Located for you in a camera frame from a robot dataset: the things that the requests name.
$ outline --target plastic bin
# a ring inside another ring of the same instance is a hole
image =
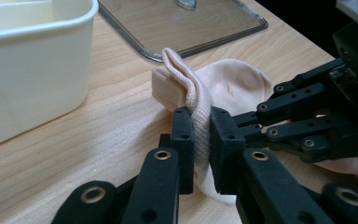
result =
[[[0,142],[78,107],[97,0],[0,0]]]

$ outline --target white plastic container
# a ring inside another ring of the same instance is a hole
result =
[[[97,0],[0,0],[0,142],[78,107]]]

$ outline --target wooden table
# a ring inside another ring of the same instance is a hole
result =
[[[274,83],[333,58],[262,8],[245,4],[269,23],[263,32],[186,58],[195,70],[234,58],[264,71]],[[151,62],[135,52],[100,16],[95,17],[89,94],[74,111],[0,144],[0,223],[49,223],[69,194],[91,180],[116,186],[139,173],[159,135],[171,131],[171,114],[151,96]],[[297,181],[316,191],[351,181],[287,153],[276,153]],[[240,223],[235,206],[198,189],[180,197],[180,223]]]

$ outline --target container rim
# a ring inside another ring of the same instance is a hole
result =
[[[91,9],[85,15],[67,21],[54,21],[37,25],[17,27],[7,30],[0,30],[0,39],[10,38],[20,35],[29,35],[35,33],[46,32],[50,30],[64,29],[70,27],[76,27],[82,23],[86,23],[94,18],[99,9],[98,0],[90,0]]]

